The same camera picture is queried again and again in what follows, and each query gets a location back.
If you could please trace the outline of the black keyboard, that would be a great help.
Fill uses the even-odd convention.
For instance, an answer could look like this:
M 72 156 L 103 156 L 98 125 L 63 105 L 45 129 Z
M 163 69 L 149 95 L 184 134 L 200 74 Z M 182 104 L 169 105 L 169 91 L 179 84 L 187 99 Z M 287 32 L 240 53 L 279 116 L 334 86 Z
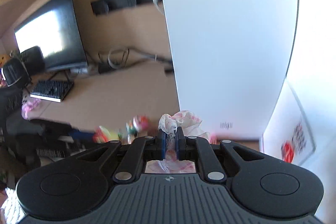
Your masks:
M 73 86 L 71 81 L 41 80 L 30 91 L 30 97 L 60 103 Z

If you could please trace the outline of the white computer tower case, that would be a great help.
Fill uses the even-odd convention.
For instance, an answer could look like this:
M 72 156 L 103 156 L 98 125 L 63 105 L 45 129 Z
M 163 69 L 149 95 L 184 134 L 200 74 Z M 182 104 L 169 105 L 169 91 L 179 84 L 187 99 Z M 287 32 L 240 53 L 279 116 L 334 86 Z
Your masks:
M 265 152 L 302 165 L 315 151 L 286 75 L 299 0 L 162 0 L 181 110 L 223 139 L 266 137 Z

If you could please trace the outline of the orange plastic cup right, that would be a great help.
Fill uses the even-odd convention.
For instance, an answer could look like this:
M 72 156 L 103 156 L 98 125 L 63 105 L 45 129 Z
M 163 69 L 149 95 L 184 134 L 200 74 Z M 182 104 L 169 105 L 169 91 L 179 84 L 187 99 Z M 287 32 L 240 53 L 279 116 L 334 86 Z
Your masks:
M 218 144 L 218 139 L 216 135 L 211 135 L 210 136 L 210 143 L 211 144 Z

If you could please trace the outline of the black computer monitor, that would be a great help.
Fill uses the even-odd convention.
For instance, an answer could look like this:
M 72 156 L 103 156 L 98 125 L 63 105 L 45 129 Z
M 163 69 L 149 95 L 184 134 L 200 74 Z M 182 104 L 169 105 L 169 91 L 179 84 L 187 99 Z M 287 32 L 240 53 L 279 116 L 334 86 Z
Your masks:
M 88 66 L 73 0 L 50 0 L 14 28 L 20 52 L 40 48 L 45 70 Z

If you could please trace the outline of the pink green small toy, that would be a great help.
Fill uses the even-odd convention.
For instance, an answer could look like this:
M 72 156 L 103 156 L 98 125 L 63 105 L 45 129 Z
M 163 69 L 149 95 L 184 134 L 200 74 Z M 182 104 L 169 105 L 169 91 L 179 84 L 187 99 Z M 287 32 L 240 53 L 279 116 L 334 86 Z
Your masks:
M 150 127 L 150 120 L 147 116 L 137 115 L 133 117 L 126 124 L 127 133 L 130 135 L 137 135 L 140 132 L 148 130 Z

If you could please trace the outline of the black power strip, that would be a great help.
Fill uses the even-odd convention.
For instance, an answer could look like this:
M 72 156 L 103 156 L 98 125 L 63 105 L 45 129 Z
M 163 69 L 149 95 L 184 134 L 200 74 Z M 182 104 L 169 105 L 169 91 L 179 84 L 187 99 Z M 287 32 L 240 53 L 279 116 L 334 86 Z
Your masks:
M 153 0 L 96 0 L 91 2 L 92 11 L 96 16 L 109 14 L 117 10 L 133 8 L 141 5 L 154 4 Z

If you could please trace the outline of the red yellow toy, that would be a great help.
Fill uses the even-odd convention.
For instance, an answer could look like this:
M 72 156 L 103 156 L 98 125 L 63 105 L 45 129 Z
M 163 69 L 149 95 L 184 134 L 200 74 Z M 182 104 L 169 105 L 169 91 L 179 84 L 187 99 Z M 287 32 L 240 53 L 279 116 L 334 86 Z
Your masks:
M 98 128 L 96 128 L 95 133 L 93 135 L 93 141 L 95 143 L 106 143 L 111 140 L 120 140 L 117 132 L 109 131 L 107 128 L 103 126 L 99 126 Z

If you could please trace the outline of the pink white plastic bag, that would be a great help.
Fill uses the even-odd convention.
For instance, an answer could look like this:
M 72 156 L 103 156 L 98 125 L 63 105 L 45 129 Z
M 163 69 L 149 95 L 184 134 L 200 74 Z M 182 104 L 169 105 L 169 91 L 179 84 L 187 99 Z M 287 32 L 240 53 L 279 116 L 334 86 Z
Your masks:
M 167 145 L 165 159 L 147 162 L 146 173 L 195 173 L 195 163 L 177 159 L 177 129 L 180 127 L 185 136 L 197 136 L 211 141 L 211 134 L 200 128 L 201 118 L 191 111 L 183 110 L 174 115 L 164 114 L 158 122 L 158 128 L 166 133 Z

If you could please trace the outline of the black office chair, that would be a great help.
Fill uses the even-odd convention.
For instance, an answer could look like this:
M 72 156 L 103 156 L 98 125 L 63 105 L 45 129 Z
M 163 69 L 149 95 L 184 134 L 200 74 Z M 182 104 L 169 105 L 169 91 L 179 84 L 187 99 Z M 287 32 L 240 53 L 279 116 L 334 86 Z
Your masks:
M 8 87 L 24 88 L 31 82 L 31 77 L 45 71 L 46 65 L 38 46 L 29 48 L 13 56 L 2 67 L 1 74 Z

